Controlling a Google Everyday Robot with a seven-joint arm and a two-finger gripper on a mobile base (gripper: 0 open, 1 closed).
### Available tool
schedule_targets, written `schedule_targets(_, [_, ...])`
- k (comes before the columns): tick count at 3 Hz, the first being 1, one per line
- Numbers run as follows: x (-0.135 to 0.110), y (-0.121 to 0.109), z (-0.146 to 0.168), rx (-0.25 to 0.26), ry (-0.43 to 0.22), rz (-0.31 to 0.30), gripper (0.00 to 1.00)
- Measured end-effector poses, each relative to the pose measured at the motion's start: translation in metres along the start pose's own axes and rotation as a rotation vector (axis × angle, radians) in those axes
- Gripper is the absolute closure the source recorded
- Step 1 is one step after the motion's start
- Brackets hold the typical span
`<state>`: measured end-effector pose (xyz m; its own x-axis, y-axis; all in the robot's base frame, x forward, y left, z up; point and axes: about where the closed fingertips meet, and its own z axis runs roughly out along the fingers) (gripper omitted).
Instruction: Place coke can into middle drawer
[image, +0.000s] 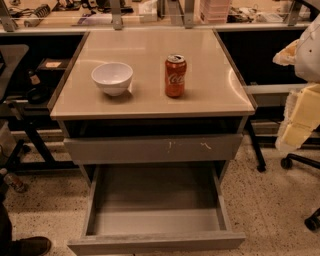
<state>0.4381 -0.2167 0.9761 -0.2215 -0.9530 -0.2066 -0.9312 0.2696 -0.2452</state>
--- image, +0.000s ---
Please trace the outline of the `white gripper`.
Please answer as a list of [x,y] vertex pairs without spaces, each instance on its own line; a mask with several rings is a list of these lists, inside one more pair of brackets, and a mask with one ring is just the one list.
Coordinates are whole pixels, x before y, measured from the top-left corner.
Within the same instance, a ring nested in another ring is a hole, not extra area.
[[[282,66],[295,65],[298,42],[294,40],[276,53],[273,62]],[[291,91],[278,130],[276,148],[282,152],[299,149],[319,125],[320,84],[310,83],[300,91]]]

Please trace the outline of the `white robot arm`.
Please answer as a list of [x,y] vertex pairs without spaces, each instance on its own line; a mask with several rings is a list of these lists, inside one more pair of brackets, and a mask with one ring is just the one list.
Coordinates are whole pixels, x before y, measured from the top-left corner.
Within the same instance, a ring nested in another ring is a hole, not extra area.
[[292,90],[287,96],[276,139],[279,151],[292,152],[320,125],[320,23],[314,20],[299,39],[273,57],[273,62],[293,65],[295,75],[307,82],[305,88]]

